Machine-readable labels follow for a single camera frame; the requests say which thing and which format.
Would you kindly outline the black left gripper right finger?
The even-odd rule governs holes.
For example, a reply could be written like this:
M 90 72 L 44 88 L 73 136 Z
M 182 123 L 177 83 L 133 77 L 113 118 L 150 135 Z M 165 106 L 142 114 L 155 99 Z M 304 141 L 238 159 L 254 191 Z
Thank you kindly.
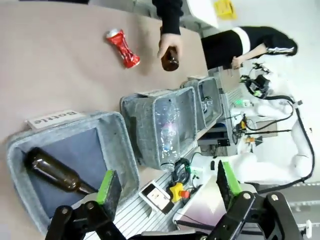
M 265 240 L 299 240 L 301 232 L 284 195 L 266 196 L 242 190 L 227 161 L 219 161 L 217 179 L 226 213 L 208 235 L 208 240 L 236 240 L 240 235 Z

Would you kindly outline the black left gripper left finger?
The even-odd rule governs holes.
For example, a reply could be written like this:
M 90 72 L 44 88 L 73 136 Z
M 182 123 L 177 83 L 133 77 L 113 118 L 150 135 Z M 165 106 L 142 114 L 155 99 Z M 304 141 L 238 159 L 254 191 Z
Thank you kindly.
M 124 240 L 113 223 L 122 186 L 115 170 L 108 170 L 95 200 L 82 203 L 78 208 L 61 205 L 56 208 L 49 225 L 47 240 L 83 240 L 95 232 L 101 240 Z

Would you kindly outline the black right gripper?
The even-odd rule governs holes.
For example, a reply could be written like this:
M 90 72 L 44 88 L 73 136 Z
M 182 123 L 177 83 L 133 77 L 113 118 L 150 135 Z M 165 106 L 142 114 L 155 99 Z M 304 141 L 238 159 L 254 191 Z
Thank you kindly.
M 256 78 L 251 78 L 250 73 L 253 71 L 262 71 Z M 270 93 L 271 81 L 266 78 L 272 71 L 262 63 L 253 63 L 252 68 L 247 75 L 241 75 L 243 83 L 248 92 L 256 98 L 268 98 Z

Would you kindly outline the person's left hand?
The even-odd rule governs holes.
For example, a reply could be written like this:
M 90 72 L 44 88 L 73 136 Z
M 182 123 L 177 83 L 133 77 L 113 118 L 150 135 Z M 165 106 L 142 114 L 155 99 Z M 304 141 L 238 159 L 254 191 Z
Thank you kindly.
M 173 33 L 162 34 L 159 41 L 157 57 L 162 58 L 169 47 L 174 47 L 176 49 L 178 58 L 180 59 L 183 53 L 183 41 L 181 35 Z

